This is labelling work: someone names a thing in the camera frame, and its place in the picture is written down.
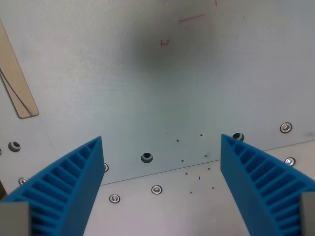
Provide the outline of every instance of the black line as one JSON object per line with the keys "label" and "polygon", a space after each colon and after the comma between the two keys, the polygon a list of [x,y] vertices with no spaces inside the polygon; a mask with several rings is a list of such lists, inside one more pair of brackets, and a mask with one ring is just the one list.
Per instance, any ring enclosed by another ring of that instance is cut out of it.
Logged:
{"label": "black line", "polygon": [[31,114],[30,111],[28,110],[27,106],[24,104],[24,102],[22,102],[22,100],[20,99],[20,97],[16,94],[16,92],[14,91],[14,89],[13,89],[12,86],[11,86],[11,84],[10,84],[9,81],[6,79],[4,73],[2,72],[2,70],[1,70],[1,68],[0,68],[0,78],[3,80],[2,76],[3,76],[4,80],[7,82],[7,84],[10,86],[11,90],[14,92],[15,96],[20,100],[20,102],[21,102],[21,104],[23,105],[23,107],[28,111],[29,115],[32,116],[32,114]]}

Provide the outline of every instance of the metal screw head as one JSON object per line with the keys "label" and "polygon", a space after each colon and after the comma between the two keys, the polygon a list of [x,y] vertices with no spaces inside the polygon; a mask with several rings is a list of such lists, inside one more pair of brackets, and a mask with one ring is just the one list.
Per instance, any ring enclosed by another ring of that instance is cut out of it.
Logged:
{"label": "metal screw head", "polygon": [[292,130],[292,124],[289,123],[289,122],[286,122],[286,123],[283,123],[281,126],[280,126],[280,131],[281,133],[288,133]]}
{"label": "metal screw head", "polygon": [[22,184],[26,183],[28,180],[29,179],[25,178],[25,177],[19,178],[19,184],[22,185]]}
{"label": "metal screw head", "polygon": [[293,157],[289,157],[284,162],[288,166],[294,166],[296,161],[295,161],[295,159]]}
{"label": "metal screw head", "polygon": [[118,203],[120,202],[120,197],[117,194],[112,194],[109,196],[109,201],[111,203]]}
{"label": "metal screw head", "polygon": [[160,194],[161,192],[163,191],[162,187],[159,186],[159,185],[154,185],[152,188],[151,188],[151,192],[153,194]]}
{"label": "metal screw head", "polygon": [[108,165],[106,163],[104,163],[104,167],[105,167],[105,172],[107,172],[109,168],[108,168]]}

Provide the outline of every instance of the round hole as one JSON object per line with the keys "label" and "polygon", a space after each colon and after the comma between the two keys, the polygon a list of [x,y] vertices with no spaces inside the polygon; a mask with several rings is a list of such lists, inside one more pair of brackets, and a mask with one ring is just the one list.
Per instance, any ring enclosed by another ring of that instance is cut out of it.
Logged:
{"label": "round hole", "polygon": [[10,151],[18,152],[21,149],[21,146],[17,142],[10,142],[8,148]]}
{"label": "round hole", "polygon": [[143,156],[144,156],[145,158],[149,158],[149,157],[151,156],[151,154],[149,154],[149,153],[144,153]]}
{"label": "round hole", "polygon": [[245,137],[244,137],[244,134],[242,133],[235,133],[233,134],[232,138],[239,141],[243,141]]}
{"label": "round hole", "polygon": [[148,152],[142,154],[141,156],[141,161],[143,161],[144,163],[150,163],[152,160],[153,156]]}
{"label": "round hole", "polygon": [[20,147],[20,145],[17,142],[13,142],[14,146]]}

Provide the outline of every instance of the gray metal panel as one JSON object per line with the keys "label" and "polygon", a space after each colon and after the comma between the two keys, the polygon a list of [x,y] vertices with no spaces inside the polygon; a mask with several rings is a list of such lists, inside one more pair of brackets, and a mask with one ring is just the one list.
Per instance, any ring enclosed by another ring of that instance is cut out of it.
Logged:
{"label": "gray metal panel", "polygon": [[[154,185],[163,188],[161,194],[151,193]],[[109,202],[111,194],[118,194],[121,201]],[[101,186],[84,236],[103,235],[249,236],[249,233],[220,172],[220,162],[215,161]]]}
{"label": "gray metal panel", "polygon": [[[40,112],[16,119],[0,88],[0,144],[22,147],[1,155],[6,190],[98,135],[110,168],[103,184],[218,160],[221,133],[242,132],[260,149],[314,139],[314,7],[307,0],[0,0]],[[282,134],[287,121],[293,130]],[[144,152],[153,162],[141,162]]]}

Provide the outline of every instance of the blue ribbed gripper pad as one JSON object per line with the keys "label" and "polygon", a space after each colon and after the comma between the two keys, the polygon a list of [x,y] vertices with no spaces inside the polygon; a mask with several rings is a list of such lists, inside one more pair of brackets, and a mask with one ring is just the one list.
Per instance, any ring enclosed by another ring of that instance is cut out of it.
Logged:
{"label": "blue ribbed gripper pad", "polygon": [[301,234],[300,196],[315,181],[275,157],[221,137],[221,172],[251,236]]}
{"label": "blue ribbed gripper pad", "polygon": [[97,137],[34,175],[3,202],[29,202],[33,236],[82,236],[104,173]]}

